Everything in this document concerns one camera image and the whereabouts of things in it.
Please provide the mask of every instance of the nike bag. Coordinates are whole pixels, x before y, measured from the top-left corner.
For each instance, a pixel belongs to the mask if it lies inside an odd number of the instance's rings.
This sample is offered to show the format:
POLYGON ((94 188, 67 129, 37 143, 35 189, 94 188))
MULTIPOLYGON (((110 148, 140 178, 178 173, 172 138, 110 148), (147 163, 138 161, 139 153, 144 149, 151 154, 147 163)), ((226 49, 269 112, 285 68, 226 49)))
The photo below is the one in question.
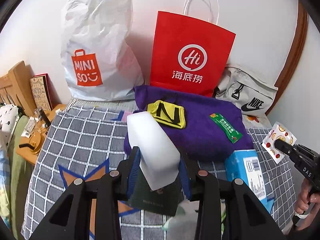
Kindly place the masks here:
POLYGON ((69 0, 62 9, 61 61, 71 95, 88 101, 133 99, 143 84, 126 44, 131 0, 69 0))
POLYGON ((278 88, 260 80, 251 70, 227 65, 216 98, 232 102, 242 114, 262 116, 272 105, 278 88))
POLYGON ((236 35, 217 25, 219 13, 215 24, 186 16, 189 2, 183 15, 158 12, 150 85, 211 97, 236 35))

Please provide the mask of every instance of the silver screw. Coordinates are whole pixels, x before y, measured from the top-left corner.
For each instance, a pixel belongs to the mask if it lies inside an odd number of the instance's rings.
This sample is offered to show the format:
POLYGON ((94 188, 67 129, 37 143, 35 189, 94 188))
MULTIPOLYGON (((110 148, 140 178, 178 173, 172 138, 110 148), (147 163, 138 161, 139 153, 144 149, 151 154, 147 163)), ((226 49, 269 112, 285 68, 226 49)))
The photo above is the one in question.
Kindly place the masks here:
POLYGON ((119 171, 117 171, 117 170, 110 171, 110 176, 111 177, 116 177, 118 175, 119 175, 119 171))
POLYGON ((198 171, 198 174, 199 174, 199 176, 201 176, 201 177, 205 177, 205 176, 208 175, 208 172, 207 172, 207 171, 204 171, 204 170, 199 170, 199 171, 198 171))
POLYGON ((236 179, 235 179, 235 183, 236 183, 237 185, 242 185, 242 184, 243 184, 243 180, 242 180, 242 179, 239 179, 239 178, 236 178, 236 179))
POLYGON ((80 178, 77 178, 77 179, 75 179, 74 181, 73 181, 73 183, 74 184, 76 184, 76 185, 80 185, 81 183, 82 183, 82 179, 80 179, 80 178))

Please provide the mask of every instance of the blue box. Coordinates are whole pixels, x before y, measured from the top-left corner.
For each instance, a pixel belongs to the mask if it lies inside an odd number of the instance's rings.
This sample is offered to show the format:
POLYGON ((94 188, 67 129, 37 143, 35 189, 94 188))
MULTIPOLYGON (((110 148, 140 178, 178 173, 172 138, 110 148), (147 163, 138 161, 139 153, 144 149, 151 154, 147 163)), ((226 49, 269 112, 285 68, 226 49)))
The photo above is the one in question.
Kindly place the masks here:
POLYGON ((267 200, 257 152, 255 150, 234 151, 224 164, 228 181, 233 181, 235 178, 242 179, 270 213, 274 199, 267 200))

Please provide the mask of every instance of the nike swoosh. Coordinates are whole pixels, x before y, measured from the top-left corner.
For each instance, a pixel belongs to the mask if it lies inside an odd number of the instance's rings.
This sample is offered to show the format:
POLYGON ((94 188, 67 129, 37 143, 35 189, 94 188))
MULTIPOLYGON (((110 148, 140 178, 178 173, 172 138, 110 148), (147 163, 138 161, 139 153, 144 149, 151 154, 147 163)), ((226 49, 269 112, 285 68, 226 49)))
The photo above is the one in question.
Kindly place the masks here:
POLYGON ((260 110, 260 109, 263 109, 263 108, 248 108, 247 105, 249 103, 246 103, 244 104, 243 106, 241 106, 241 110, 244 111, 244 112, 250 112, 250 111, 255 111, 255 110, 260 110))

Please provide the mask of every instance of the fruit print packet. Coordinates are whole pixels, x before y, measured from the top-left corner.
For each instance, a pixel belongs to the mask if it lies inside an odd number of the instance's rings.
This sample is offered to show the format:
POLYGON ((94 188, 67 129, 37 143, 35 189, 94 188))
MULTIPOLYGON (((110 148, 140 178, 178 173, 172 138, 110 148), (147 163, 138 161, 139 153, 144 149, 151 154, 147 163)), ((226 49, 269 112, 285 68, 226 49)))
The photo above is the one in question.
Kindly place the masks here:
POLYGON ((274 141, 277 139, 281 139, 291 145, 294 145, 297 140, 295 136, 286 127, 284 127, 284 125, 278 122, 273 125, 268 135, 263 139, 262 146, 271 155, 276 164, 278 164, 285 156, 283 152, 278 151, 274 147, 274 141))

